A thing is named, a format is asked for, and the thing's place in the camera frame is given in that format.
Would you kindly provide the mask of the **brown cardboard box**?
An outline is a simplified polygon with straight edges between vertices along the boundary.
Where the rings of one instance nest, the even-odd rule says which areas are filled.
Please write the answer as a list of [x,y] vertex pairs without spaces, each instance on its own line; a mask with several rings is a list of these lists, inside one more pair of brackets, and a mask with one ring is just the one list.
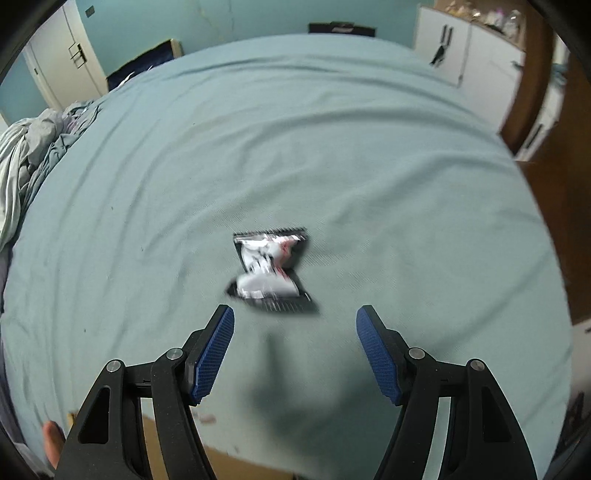
[[62,479],[291,479],[293,474],[250,464],[200,442],[189,406],[174,394],[154,400],[150,419],[137,398],[111,389],[107,402],[90,398],[69,433]]

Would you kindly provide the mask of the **teal bed sheet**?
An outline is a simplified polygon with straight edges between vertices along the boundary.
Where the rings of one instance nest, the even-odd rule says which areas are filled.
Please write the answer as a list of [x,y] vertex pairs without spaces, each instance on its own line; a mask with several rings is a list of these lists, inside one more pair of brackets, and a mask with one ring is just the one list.
[[495,131],[415,54],[348,35],[223,45],[102,100],[13,248],[1,336],[27,446],[111,359],[150,362],[228,300],[236,232],[304,228],[315,310],[232,300],[194,411],[208,447],[311,479],[370,479],[399,412],[356,311],[435,358],[482,359],[539,474],[567,408],[572,336],[555,251]]

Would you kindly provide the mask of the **white door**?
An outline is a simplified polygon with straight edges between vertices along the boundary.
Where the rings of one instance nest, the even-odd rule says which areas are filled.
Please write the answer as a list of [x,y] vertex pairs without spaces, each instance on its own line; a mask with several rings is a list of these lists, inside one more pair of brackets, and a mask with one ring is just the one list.
[[107,93],[106,77],[73,0],[37,28],[23,55],[41,95],[55,110]]

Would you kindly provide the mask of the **white cabinet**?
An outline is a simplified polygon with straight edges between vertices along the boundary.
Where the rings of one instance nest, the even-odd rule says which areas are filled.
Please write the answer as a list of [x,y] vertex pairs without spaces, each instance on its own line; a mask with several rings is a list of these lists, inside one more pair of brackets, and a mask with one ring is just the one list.
[[428,6],[418,11],[414,49],[481,119],[502,129],[520,85],[524,50],[489,28]]

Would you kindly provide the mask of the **black box behind bed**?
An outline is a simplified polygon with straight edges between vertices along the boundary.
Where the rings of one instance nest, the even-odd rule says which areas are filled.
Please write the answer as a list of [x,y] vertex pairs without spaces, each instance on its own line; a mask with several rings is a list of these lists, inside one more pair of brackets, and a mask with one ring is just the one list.
[[373,27],[356,25],[349,22],[311,22],[308,23],[310,34],[342,34],[363,37],[376,37],[377,29]]

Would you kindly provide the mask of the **lone black white snack packet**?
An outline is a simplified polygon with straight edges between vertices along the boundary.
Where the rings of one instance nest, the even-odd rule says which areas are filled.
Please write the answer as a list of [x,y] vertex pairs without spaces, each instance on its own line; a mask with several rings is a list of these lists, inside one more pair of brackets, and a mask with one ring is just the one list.
[[296,268],[308,247],[303,227],[235,233],[232,243],[243,272],[226,294],[252,307],[276,313],[312,313],[314,299],[301,284]]

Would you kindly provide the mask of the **brown wooden chair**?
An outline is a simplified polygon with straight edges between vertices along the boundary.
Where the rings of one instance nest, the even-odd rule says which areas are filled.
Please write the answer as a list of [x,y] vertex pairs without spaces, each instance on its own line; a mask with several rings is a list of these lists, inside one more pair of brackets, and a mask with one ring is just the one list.
[[571,321],[590,317],[590,4],[530,1],[526,56],[513,105],[501,129],[517,152],[533,127],[549,86],[554,40],[570,52],[556,124],[522,173],[537,201],[559,259]]

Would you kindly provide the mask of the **crumpled grey blanket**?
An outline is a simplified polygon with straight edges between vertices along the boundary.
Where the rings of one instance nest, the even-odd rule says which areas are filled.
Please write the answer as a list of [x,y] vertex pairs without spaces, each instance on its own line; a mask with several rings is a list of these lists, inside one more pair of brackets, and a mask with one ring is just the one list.
[[96,120],[98,101],[47,108],[1,134],[1,247],[10,244],[48,175]]

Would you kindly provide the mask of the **dark blue framed picture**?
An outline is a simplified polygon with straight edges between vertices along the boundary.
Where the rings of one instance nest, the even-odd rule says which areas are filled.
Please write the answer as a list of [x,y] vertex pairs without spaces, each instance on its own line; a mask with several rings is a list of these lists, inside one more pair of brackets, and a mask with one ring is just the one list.
[[106,77],[108,91],[112,91],[131,78],[183,55],[180,42],[168,39],[128,61]]

